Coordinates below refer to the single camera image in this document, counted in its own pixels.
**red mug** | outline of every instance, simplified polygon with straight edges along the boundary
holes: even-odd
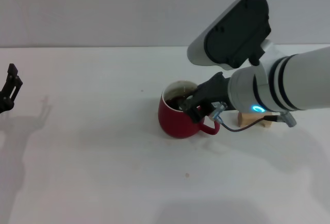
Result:
[[[199,123],[193,123],[188,115],[181,110],[171,108],[166,101],[187,95],[197,88],[197,85],[190,81],[177,81],[170,84],[161,94],[158,120],[162,129],[174,138],[187,138],[196,134],[199,130],[209,135],[215,135],[220,125],[214,122],[214,129],[204,124],[204,119]]]

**white wall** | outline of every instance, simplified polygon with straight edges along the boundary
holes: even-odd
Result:
[[[0,0],[0,46],[188,45],[234,0]],[[268,0],[276,43],[330,43],[329,0]]]

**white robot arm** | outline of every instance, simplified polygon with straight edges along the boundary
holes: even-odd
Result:
[[[291,111],[330,107],[330,47],[287,56],[265,40],[270,31],[266,0],[237,0],[189,46],[188,58],[196,65],[228,70],[247,58],[251,64],[198,87],[181,106],[194,122],[210,116],[222,123],[220,113],[236,109],[277,112],[265,119],[292,127]]]

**cable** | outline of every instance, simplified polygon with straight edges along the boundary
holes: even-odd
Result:
[[[256,123],[258,123],[258,122],[260,122],[260,121],[262,121],[262,120],[264,120],[264,119],[263,119],[263,118],[260,118],[260,119],[258,119],[258,120],[256,120],[256,121],[254,121],[253,123],[249,124],[248,126],[245,126],[245,127],[241,128],[241,129],[238,129],[238,130],[233,130],[233,129],[231,129],[230,127],[228,127],[228,126],[227,126],[226,124],[224,124],[224,123],[221,123],[221,125],[222,125],[225,129],[227,129],[227,130],[229,130],[229,131],[231,131],[231,132],[240,132],[240,131],[243,131],[243,130],[246,130],[246,129],[252,127],[254,124],[256,124]]]

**white tabletop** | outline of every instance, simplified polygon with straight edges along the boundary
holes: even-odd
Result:
[[[185,47],[0,49],[0,84],[11,62],[24,84],[1,115],[0,224],[330,223],[329,109],[176,140],[162,89],[221,70]]]

